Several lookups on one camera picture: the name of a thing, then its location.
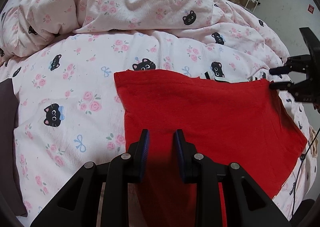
red t-shirt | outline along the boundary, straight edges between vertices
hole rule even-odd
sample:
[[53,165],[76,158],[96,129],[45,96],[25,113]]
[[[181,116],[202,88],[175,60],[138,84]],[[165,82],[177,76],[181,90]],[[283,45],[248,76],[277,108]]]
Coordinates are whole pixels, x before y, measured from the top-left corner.
[[273,198],[289,177],[307,139],[267,80],[243,83],[189,78],[165,70],[114,74],[125,107],[126,147],[150,131],[139,202],[150,227],[193,227],[196,185],[179,176],[173,134],[213,161],[238,162]]

dark pillow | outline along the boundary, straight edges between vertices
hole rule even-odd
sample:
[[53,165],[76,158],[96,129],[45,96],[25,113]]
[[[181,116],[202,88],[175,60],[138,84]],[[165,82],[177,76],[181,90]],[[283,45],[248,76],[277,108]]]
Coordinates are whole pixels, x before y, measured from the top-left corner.
[[13,129],[19,102],[12,79],[0,83],[0,192],[16,216],[26,216],[15,162]]

comforter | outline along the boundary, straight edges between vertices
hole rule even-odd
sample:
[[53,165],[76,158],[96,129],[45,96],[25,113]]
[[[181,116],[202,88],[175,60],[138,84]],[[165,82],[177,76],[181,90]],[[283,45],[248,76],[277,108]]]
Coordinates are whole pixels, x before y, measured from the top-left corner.
[[[289,80],[268,74],[289,57],[276,33],[227,0],[9,0],[1,17],[0,80],[13,78],[20,101],[14,137],[25,226],[86,161],[100,164],[125,152],[115,72]],[[279,96],[309,139],[303,106],[287,92]],[[316,175],[308,155],[296,180],[299,165],[297,159],[274,197],[288,218],[294,182],[297,209]],[[131,225],[142,226],[138,215]]]

black cable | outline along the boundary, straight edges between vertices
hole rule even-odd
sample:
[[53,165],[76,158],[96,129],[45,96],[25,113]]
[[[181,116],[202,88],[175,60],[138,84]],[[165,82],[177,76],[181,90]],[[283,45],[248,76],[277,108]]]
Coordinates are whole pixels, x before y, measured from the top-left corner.
[[301,170],[301,166],[302,166],[303,161],[306,159],[307,153],[308,153],[308,151],[310,150],[311,146],[313,145],[314,141],[316,140],[319,132],[320,132],[320,128],[318,129],[317,134],[316,134],[315,137],[313,138],[313,141],[312,141],[311,144],[309,145],[309,148],[307,149],[306,153],[305,153],[305,154],[302,154],[302,155],[300,156],[301,164],[300,164],[300,167],[299,167],[299,170],[298,170],[297,179],[296,179],[296,181],[295,181],[295,183],[294,183],[294,187],[293,187],[293,206],[292,206],[291,217],[293,217],[293,212],[294,212],[294,203],[295,203],[295,200],[296,200],[296,187],[297,187],[297,181],[298,181],[298,178],[299,178],[299,173],[300,173],[300,170]]

red sticker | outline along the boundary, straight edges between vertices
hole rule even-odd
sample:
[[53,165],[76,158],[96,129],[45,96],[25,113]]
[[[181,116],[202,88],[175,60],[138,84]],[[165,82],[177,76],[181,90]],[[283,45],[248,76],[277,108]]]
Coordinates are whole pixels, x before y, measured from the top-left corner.
[[315,8],[310,4],[310,5],[309,5],[309,8],[308,8],[308,11],[309,11],[311,14],[313,14],[314,9],[315,9]]

